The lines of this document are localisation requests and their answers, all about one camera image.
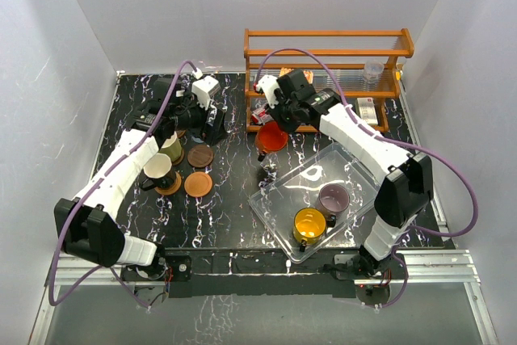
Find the orange mug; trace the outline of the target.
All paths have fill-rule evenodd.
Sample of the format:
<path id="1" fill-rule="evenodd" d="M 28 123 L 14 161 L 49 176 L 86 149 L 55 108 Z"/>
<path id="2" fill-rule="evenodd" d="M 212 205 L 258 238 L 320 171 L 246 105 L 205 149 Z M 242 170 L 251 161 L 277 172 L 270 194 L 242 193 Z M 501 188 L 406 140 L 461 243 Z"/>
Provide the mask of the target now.
<path id="1" fill-rule="evenodd" d="M 255 137 L 258 161 L 262 162 L 268 154 L 282 150 L 287 142 L 288 134 L 275 121 L 265 123 Z"/>

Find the dark wooden coaster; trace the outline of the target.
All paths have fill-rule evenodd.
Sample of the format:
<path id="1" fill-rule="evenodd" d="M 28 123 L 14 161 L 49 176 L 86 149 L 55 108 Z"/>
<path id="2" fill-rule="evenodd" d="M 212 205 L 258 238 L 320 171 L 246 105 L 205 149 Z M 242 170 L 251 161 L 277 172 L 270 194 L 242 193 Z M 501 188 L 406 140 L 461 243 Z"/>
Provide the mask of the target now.
<path id="1" fill-rule="evenodd" d="M 182 160 L 184 159 L 184 157 L 185 157 L 185 150 L 184 150 L 184 149 L 182 149 L 182 150 L 181 150 L 181 154 L 180 154 L 180 156 L 179 156 L 178 158 L 176 158 L 174 161 L 172 161 L 172 165 L 173 165 L 173 166 L 177 166 L 179 163 L 181 163 L 181 162 L 182 162 Z"/>
<path id="2" fill-rule="evenodd" d="M 188 163 L 195 168 L 204 168 L 211 164 L 214 152 L 207 145 L 196 145 L 190 149 L 187 155 Z"/>

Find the pale green mug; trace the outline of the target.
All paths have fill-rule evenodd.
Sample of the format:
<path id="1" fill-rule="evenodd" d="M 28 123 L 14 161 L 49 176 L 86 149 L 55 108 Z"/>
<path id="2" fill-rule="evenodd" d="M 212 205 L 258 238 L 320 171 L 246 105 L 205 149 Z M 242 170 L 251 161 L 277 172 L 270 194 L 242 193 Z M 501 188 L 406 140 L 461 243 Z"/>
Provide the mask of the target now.
<path id="1" fill-rule="evenodd" d="M 160 150 L 158 151 L 160 154 L 166 155 L 171 163 L 176 158 L 178 158 L 181 154 L 181 150 L 183 149 L 179 137 L 177 136 L 177 133 L 174 133 L 169 139 L 167 139 Z"/>

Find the light wooden coaster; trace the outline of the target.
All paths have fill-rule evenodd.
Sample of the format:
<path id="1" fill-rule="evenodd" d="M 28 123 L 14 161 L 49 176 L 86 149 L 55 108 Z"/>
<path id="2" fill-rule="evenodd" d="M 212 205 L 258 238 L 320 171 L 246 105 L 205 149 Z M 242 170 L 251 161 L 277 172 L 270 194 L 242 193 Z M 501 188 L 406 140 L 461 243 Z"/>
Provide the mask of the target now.
<path id="1" fill-rule="evenodd" d="M 212 190 L 212 186 L 210 175 L 201 171 L 190 174 L 184 183 L 185 192 L 195 198 L 206 196 Z"/>
<path id="2" fill-rule="evenodd" d="M 160 195 L 171 196 L 171 195 L 176 193 L 181 188 L 182 181 L 183 180 L 182 180 L 182 177 L 181 177 L 180 173 L 176 172 L 175 173 L 175 181 L 174 181 L 174 183 L 170 187 L 168 187 L 168 188 L 156 187 L 156 188 L 154 188 L 154 190 L 157 193 L 159 193 Z"/>

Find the black and white mug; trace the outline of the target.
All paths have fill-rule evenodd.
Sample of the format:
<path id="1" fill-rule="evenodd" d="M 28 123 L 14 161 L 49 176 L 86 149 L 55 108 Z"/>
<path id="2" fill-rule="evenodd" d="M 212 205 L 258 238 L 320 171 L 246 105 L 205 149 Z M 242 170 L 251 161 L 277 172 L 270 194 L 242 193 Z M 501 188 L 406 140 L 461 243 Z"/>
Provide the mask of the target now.
<path id="1" fill-rule="evenodd" d="M 155 154 L 143 167 L 145 179 L 139 183 L 142 191 L 151 189 L 168 190 L 176 183 L 176 174 L 170 158 L 165 154 Z"/>

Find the purple mug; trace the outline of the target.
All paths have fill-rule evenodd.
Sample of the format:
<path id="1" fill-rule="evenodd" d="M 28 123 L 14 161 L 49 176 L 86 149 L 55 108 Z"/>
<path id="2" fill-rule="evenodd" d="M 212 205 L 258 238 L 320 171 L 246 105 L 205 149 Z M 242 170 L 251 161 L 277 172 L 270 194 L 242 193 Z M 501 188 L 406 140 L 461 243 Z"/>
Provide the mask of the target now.
<path id="1" fill-rule="evenodd" d="M 315 208 L 324 216 L 326 226 L 332 228 L 348 208 L 349 203 L 350 196 L 344 186 L 328 183 L 319 191 Z"/>

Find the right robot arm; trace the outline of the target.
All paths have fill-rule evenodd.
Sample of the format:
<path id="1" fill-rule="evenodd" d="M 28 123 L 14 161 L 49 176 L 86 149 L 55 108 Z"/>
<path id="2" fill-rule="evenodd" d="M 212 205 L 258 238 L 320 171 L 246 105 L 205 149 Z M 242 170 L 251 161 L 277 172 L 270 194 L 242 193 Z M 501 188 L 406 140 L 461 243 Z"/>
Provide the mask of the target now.
<path id="1" fill-rule="evenodd" d="M 301 69 L 263 76 L 255 89 L 265 95 L 267 110 L 282 131 L 312 125 L 357 158 L 380 184 L 376 219 L 359 248 L 356 268 L 372 278 L 381 276 L 397 241 L 433 198 L 431 159 L 373 131 L 336 90 L 315 90 Z"/>

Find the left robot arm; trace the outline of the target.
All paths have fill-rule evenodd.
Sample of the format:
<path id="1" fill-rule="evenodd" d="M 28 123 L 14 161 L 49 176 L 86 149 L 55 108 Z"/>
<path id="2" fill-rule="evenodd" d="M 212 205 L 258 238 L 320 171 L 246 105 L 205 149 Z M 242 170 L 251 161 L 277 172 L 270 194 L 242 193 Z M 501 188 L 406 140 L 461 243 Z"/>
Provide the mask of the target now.
<path id="1" fill-rule="evenodd" d="M 61 251 L 101 267 L 138 266 L 151 280 L 166 272 L 166 259 L 154 242 L 129 236 L 116 223 L 119 208 L 145 165 L 158 155 L 175 131 L 188 130 L 209 145 L 225 136 L 225 112 L 213 98 L 220 89 L 212 76 L 183 88 L 159 78 L 151 99 L 135 108 L 110 157 L 94 178 L 71 200 L 54 208 Z"/>

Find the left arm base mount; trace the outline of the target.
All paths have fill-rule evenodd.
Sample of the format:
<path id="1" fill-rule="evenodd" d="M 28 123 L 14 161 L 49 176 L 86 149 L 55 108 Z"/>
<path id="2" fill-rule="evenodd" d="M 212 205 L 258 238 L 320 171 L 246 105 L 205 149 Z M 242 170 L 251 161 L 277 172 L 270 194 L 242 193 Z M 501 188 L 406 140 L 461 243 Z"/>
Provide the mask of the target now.
<path id="1" fill-rule="evenodd" d="M 166 255 L 154 259 L 150 266 L 125 264 L 116 279 L 137 302 L 137 306 L 151 313 L 180 286 L 189 286 L 192 259 L 188 255 Z"/>

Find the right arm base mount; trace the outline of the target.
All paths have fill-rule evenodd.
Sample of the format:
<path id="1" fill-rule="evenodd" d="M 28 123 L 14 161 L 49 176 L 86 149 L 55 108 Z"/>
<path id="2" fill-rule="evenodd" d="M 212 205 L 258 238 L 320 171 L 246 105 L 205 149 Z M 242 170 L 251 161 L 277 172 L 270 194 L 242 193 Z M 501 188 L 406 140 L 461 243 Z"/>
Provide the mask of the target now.
<path id="1" fill-rule="evenodd" d="M 360 300 L 362 308 L 371 308 L 376 312 L 393 306 L 397 303 L 406 290 L 409 271 L 405 260 L 395 251 L 386 258 L 376 260 L 366 251 L 359 251 L 356 255 L 345 255 L 345 259 L 337 260 L 335 255 L 332 263 L 324 264 L 319 270 L 328 273 L 334 279 L 339 280 L 377 280 L 375 284 L 360 284 Z M 393 271 L 400 269 L 402 286 L 395 297 L 391 297 L 389 285 L 393 278 Z"/>

